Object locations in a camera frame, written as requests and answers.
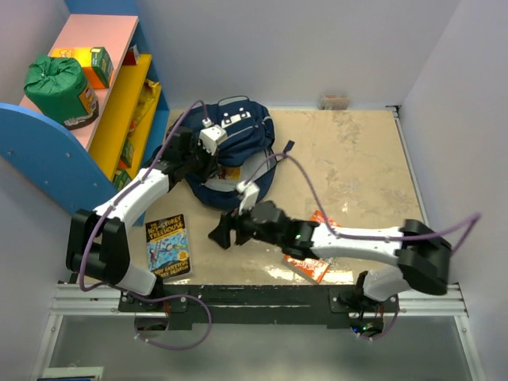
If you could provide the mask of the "navy blue school backpack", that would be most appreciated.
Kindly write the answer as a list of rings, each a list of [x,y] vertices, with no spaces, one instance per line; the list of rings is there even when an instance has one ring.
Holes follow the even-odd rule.
[[[239,206],[236,192],[239,182],[251,179],[259,187],[261,201],[272,185],[278,158],[272,158],[275,143],[275,124],[267,107],[246,96],[223,98],[206,106],[214,124],[227,132],[218,146],[218,173],[204,183],[186,179],[194,196],[205,206],[218,210],[232,210]],[[221,168],[241,167],[238,180],[221,177]]]

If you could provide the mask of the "Roald Dahl Charlie book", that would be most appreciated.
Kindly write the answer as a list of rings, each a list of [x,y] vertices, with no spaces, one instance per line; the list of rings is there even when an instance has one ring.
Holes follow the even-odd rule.
[[[221,168],[221,177],[226,180],[238,180],[241,177],[241,167]]]

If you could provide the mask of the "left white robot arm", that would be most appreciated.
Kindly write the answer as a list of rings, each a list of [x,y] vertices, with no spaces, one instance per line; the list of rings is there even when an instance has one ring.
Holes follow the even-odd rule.
[[[226,132],[218,125],[198,134],[173,129],[134,180],[93,210],[78,210],[71,219],[66,266],[78,275],[82,291],[91,291],[86,278],[97,284],[137,294],[147,311],[164,304],[160,280],[130,259],[128,232],[156,200],[171,191],[186,175],[202,179],[217,168],[217,152]]]

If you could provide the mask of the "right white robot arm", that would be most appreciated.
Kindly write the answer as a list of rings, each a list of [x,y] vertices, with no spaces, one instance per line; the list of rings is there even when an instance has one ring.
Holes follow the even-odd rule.
[[[351,301],[364,312],[404,291],[442,296],[448,290],[451,245],[414,219],[401,227],[352,229],[288,217],[268,201],[250,210],[223,213],[209,238],[223,249],[263,241],[297,260],[353,258],[381,263],[381,270],[367,271],[357,280]]]

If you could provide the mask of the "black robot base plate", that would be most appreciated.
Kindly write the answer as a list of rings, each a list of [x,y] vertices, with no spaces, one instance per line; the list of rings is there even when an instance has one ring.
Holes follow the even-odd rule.
[[[193,296],[206,304],[214,324],[348,329],[358,314],[345,303],[353,290],[353,285],[166,285],[164,292],[176,297],[168,302],[168,313],[161,302],[146,303],[126,295],[120,297],[118,309],[138,318],[167,318],[169,329],[189,330],[208,322],[206,311],[190,299]]]

